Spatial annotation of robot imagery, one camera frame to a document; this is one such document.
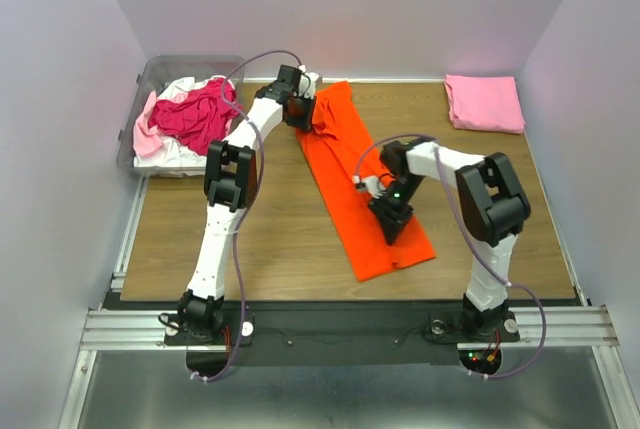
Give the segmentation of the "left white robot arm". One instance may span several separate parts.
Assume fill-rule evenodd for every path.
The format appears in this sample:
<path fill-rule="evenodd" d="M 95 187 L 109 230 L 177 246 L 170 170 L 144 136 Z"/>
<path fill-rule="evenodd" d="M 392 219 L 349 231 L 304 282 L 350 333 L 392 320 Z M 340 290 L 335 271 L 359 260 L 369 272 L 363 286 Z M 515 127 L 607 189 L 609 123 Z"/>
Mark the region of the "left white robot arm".
<path fill-rule="evenodd" d="M 310 128 L 317 80 L 303 65 L 282 65 L 276 79 L 256 92 L 237 127 L 210 143 L 204 175 L 205 230 L 194 273 L 178 303 L 172 324 L 176 331 L 202 343 L 221 335 L 226 267 L 233 239 L 258 195 L 264 142 L 281 123 Z"/>

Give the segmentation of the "orange t shirt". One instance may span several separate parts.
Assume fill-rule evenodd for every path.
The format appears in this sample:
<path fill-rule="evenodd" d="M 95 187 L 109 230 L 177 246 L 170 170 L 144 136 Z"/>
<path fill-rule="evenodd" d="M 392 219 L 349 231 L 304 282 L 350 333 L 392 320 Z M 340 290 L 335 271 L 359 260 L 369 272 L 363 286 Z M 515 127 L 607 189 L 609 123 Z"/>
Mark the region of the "orange t shirt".
<path fill-rule="evenodd" d="M 388 245 L 369 209 L 371 196 L 356 190 L 353 176 L 391 177 L 379 161 L 352 101 L 352 88 L 339 82 L 316 93 L 311 130 L 296 139 L 340 237 L 356 279 L 360 282 L 408 268 L 436 257 L 424 229 L 411 218 L 397 241 Z"/>

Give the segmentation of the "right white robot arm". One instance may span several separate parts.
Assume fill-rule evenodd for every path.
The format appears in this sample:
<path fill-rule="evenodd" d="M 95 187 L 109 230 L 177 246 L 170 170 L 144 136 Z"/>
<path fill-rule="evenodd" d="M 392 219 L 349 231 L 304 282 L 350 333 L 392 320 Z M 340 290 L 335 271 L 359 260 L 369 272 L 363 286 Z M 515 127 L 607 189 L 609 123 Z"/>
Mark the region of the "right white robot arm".
<path fill-rule="evenodd" d="M 506 154 L 488 156 L 448 149 L 431 137 L 384 140 L 380 161 L 391 175 L 353 176 L 368 192 L 370 211 L 392 245 L 408 231 L 410 199 L 425 178 L 440 182 L 461 235 L 472 254 L 470 281 L 458 326 L 472 339 L 498 332 L 508 317 L 509 269 L 513 249 L 531 215 L 529 200 Z"/>

